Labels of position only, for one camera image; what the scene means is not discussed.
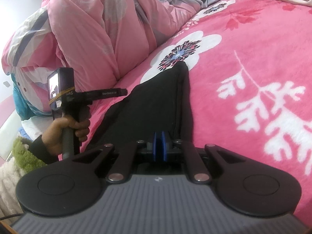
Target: green fuzzy fabric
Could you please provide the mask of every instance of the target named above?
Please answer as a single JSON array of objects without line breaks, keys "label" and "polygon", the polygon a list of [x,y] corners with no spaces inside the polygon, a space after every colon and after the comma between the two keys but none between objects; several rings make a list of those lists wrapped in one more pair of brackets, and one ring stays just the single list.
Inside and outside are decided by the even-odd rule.
[{"label": "green fuzzy fabric", "polygon": [[40,159],[36,158],[32,153],[27,151],[23,145],[30,145],[30,141],[25,141],[24,138],[18,137],[13,143],[13,156],[15,157],[15,163],[18,167],[22,168],[26,173],[30,173],[33,170],[36,170],[40,167],[46,166],[46,164]]}]

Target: yellow rubber band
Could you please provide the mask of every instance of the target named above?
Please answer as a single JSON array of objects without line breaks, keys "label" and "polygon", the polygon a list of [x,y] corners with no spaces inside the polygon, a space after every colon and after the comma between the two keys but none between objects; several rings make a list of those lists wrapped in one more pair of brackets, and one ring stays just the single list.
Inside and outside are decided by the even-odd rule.
[{"label": "yellow rubber band", "polygon": [[71,87],[71,88],[69,88],[69,89],[67,89],[67,90],[61,91],[61,92],[60,92],[59,94],[57,94],[54,98],[50,99],[49,105],[51,105],[51,104],[52,104],[55,100],[57,100],[60,96],[66,94],[66,93],[68,93],[68,92],[70,92],[70,91],[73,91],[73,90],[75,90],[75,87]]}]

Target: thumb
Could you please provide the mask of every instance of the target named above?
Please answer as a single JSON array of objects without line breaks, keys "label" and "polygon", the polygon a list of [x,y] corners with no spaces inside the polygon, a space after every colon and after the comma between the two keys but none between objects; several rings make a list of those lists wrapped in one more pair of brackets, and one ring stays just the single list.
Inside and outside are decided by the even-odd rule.
[{"label": "thumb", "polygon": [[56,119],[56,125],[60,129],[64,129],[66,127],[74,128],[76,123],[76,120],[70,115],[64,115],[63,117]]}]

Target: gray stripe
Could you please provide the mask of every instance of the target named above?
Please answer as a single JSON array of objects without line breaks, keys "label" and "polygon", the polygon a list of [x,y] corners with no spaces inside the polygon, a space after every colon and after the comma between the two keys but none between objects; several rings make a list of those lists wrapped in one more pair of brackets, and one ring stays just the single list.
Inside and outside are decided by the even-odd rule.
[{"label": "gray stripe", "polygon": [[26,49],[28,43],[31,41],[32,37],[35,35],[35,33],[40,30],[45,22],[48,20],[48,10],[45,10],[41,13],[41,15],[37,18],[36,22],[32,26],[32,28],[28,31],[28,33],[25,34],[23,39],[21,40],[21,43],[18,46],[18,49],[16,50],[14,60],[13,60],[13,66],[16,67],[21,55],[23,54],[24,50]]}]

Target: black cable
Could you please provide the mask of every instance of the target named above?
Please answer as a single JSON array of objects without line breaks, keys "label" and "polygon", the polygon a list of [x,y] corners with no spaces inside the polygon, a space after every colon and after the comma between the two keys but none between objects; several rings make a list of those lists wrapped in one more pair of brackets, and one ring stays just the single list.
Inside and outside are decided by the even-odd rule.
[{"label": "black cable", "polygon": [[12,218],[12,217],[22,216],[22,215],[24,215],[24,213],[21,213],[21,214],[14,214],[14,215],[10,215],[10,216],[4,216],[4,217],[1,217],[1,218],[0,218],[0,221],[6,220],[6,219],[9,219],[9,218]]}]

